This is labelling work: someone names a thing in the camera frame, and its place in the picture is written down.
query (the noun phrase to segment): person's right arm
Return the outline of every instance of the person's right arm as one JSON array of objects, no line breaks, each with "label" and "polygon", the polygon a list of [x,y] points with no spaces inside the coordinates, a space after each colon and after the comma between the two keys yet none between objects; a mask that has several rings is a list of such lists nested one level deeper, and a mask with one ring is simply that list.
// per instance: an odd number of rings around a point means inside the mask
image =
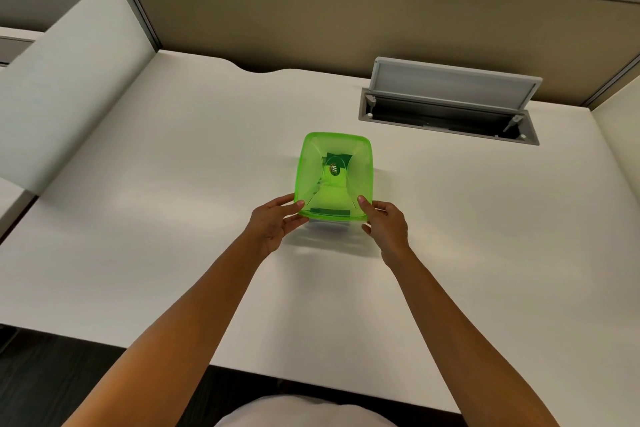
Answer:
[{"label": "person's right arm", "polygon": [[402,212],[359,197],[413,318],[469,427],[558,427],[542,400],[456,306],[411,250]]}]

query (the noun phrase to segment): person's left hand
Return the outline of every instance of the person's left hand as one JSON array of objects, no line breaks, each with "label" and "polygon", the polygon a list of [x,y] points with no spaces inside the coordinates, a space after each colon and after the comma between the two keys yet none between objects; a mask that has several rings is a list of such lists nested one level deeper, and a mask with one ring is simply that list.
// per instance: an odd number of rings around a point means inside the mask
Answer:
[{"label": "person's left hand", "polygon": [[251,219],[243,233],[260,242],[260,250],[265,257],[278,249],[285,235],[309,221],[305,216],[297,214],[305,205],[304,201],[284,205],[292,201],[293,196],[291,193],[276,197],[251,213]]}]

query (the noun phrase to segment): open compartment lid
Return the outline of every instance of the open compartment lid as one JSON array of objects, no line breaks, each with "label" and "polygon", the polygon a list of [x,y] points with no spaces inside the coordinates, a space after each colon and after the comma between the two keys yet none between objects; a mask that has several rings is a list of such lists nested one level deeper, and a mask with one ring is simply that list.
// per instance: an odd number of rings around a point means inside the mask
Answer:
[{"label": "open compartment lid", "polygon": [[396,98],[520,110],[540,83],[542,78],[537,76],[378,57],[369,91]]}]

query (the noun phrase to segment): translucent green container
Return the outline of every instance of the translucent green container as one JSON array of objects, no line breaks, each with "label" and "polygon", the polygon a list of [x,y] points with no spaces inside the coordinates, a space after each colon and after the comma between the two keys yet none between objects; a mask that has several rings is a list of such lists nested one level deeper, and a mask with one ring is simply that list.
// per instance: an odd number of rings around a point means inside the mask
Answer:
[{"label": "translucent green container", "polygon": [[358,135],[315,131],[305,137],[296,175],[300,212],[317,220],[366,221],[358,196],[373,196],[371,142]]}]

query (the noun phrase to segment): person's left arm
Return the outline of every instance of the person's left arm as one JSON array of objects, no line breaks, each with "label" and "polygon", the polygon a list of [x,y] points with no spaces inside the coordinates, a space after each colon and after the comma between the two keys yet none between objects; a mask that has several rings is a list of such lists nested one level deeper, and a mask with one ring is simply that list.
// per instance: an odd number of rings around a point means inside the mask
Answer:
[{"label": "person's left arm", "polygon": [[63,427],[176,425],[258,266],[308,221],[293,194],[256,208],[244,232],[122,354]]}]

